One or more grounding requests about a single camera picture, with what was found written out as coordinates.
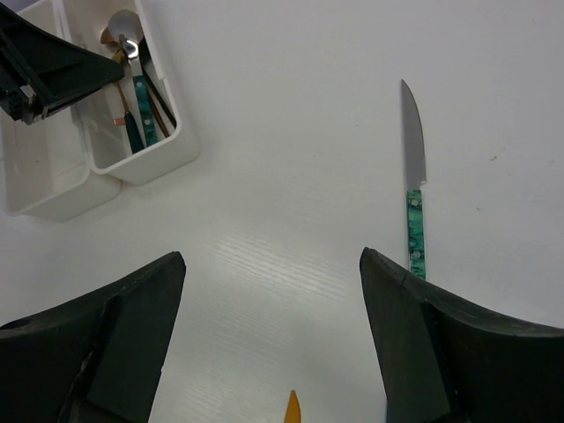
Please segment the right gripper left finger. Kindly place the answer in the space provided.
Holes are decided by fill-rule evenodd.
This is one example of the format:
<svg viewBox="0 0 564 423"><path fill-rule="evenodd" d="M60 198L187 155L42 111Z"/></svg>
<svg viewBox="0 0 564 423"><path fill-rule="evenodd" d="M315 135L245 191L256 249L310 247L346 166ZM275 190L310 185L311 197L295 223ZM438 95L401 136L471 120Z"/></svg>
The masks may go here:
<svg viewBox="0 0 564 423"><path fill-rule="evenodd" d="M146 422L182 298L171 252L1 327L3 422Z"/></svg>

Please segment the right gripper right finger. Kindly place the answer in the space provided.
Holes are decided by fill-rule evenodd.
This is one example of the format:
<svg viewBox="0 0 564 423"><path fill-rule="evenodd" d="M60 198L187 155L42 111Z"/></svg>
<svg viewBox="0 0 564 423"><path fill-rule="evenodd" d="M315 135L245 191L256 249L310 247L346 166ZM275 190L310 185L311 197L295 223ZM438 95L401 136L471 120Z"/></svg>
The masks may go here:
<svg viewBox="0 0 564 423"><path fill-rule="evenodd" d="M562 421L562 329L484 308L374 249L360 279L387 421Z"/></svg>

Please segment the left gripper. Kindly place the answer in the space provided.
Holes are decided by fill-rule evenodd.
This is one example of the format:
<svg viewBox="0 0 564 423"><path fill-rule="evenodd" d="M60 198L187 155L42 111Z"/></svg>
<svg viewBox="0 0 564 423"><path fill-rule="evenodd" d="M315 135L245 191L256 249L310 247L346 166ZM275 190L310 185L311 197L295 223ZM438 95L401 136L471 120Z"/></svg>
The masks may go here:
<svg viewBox="0 0 564 423"><path fill-rule="evenodd" d="M1 107L14 122L44 120L123 77L113 60L1 8Z"/></svg>

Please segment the beige plastic spoon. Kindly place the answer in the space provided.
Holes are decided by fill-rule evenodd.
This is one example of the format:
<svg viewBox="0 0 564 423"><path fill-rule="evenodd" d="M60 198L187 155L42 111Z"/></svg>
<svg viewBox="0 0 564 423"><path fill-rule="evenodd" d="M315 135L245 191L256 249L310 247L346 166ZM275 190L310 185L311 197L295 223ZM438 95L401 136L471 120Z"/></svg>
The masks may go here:
<svg viewBox="0 0 564 423"><path fill-rule="evenodd" d="M148 75L145 65L151 61L149 47L138 14L122 9L108 21L108 31L124 53L133 76Z"/></svg>

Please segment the black spoon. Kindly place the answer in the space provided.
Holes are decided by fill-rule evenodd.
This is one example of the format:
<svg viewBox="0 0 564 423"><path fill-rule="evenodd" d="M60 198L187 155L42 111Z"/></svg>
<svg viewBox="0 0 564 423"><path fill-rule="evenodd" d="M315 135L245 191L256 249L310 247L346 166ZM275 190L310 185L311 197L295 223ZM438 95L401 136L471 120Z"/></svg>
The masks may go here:
<svg viewBox="0 0 564 423"><path fill-rule="evenodd" d="M171 136L171 130L169 126L174 130L177 126L177 121L175 115L173 114L171 108L168 106L164 97L160 93L160 90L152 81L150 75L145 69L144 65L141 66L143 76L145 77L146 83L148 85L149 91L149 103L151 111L155 115L157 124L162 132L164 138Z"/></svg>

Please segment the gold spoon teal handle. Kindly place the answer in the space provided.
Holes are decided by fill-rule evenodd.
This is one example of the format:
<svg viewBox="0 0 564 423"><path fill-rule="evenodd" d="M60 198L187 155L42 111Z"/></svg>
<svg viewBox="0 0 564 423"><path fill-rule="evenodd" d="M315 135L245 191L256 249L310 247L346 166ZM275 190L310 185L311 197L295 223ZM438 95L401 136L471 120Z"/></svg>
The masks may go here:
<svg viewBox="0 0 564 423"><path fill-rule="evenodd" d="M112 59L115 62L117 62L118 64L120 64L123 68L128 67L127 57L121 49L118 49L114 53L114 56L112 57ZM139 129L138 129L138 126L137 126L137 121L136 121L135 117L133 116L133 114L131 113L130 105L129 105L129 101L128 101L128 96L124 93L123 89L122 89L122 92L124 94L124 99L127 101L127 109L128 109L126 114L123 114L123 117L125 117L124 126L125 126L125 129L127 131L127 136L128 136L129 143L130 143L131 152L133 154L136 154L136 153L142 151L145 148L145 144L144 144L143 138L142 138L142 136L139 132Z"/></svg>

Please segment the steel spoon teal handle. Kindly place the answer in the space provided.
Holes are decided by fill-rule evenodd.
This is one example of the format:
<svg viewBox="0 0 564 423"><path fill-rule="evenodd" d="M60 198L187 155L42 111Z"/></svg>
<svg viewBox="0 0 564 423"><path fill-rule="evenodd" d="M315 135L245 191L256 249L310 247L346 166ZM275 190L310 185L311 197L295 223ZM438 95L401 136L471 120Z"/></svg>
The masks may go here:
<svg viewBox="0 0 564 423"><path fill-rule="evenodd" d="M137 96L137 106L145 136L145 144L147 146L155 145L159 142L159 138L155 117L149 103L147 83L141 69L139 45L135 40L128 38L123 33L118 36L118 43L130 64L133 85Z"/></svg>

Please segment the copper spoon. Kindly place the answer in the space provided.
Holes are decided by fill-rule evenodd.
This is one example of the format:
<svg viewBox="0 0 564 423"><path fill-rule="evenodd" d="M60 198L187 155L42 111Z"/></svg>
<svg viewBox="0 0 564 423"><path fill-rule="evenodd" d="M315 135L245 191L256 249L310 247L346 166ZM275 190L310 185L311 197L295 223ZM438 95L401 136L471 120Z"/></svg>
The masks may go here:
<svg viewBox="0 0 564 423"><path fill-rule="evenodd" d="M112 34L109 32L109 29L106 27L102 33L100 34L100 43L102 45L107 45L109 47L115 47L117 45L116 41L114 40ZM118 82L114 83L115 88L119 93L119 97L122 103L122 111L124 114L128 111L127 109L127 101L124 99L124 94L122 92L122 88ZM115 121L115 126L123 126L125 121L125 117L119 118Z"/></svg>

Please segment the white container right compartment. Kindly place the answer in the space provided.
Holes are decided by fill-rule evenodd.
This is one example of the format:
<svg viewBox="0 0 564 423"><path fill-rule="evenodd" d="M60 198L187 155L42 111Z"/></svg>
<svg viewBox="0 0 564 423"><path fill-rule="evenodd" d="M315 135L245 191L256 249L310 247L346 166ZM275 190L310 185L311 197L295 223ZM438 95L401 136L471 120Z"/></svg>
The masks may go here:
<svg viewBox="0 0 564 423"><path fill-rule="evenodd" d="M150 182L199 154L171 43L150 1L64 1L70 41L123 71L80 107L96 174Z"/></svg>

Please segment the white container compartment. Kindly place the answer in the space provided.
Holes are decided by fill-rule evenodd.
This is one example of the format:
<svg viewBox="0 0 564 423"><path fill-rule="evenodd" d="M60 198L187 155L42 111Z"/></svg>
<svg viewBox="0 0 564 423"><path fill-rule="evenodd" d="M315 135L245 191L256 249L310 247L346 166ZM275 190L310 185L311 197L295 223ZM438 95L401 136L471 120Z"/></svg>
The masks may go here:
<svg viewBox="0 0 564 423"><path fill-rule="evenodd" d="M70 41L123 71L80 107L96 174L150 182L199 154L171 43L150 1L64 1Z"/></svg>
<svg viewBox="0 0 564 423"><path fill-rule="evenodd" d="M63 2L38 1L15 13L72 43L61 20ZM121 181L96 174L87 157L80 107L88 97L31 125L14 122L1 108L7 212L65 221L119 194Z"/></svg>

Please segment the white container left compartment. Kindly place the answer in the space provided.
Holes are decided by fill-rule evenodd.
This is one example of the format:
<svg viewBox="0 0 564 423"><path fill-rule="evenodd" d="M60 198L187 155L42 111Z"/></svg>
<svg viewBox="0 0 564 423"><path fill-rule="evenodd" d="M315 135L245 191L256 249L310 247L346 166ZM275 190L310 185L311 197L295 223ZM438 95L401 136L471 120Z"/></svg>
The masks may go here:
<svg viewBox="0 0 564 423"><path fill-rule="evenodd" d="M15 13L72 43L61 20L63 2L38 1ZM7 212L65 221L119 194L121 181L96 174L87 157L80 107L88 97L31 125L14 122L1 108Z"/></svg>

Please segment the orange plastic knife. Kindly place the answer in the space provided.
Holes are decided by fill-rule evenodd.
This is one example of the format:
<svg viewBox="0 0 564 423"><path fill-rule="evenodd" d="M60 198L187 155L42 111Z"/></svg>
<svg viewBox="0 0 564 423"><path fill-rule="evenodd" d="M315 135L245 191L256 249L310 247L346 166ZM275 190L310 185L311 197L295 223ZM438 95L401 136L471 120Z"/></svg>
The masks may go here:
<svg viewBox="0 0 564 423"><path fill-rule="evenodd" d="M295 390L290 391L284 423L301 423L301 404Z"/></svg>

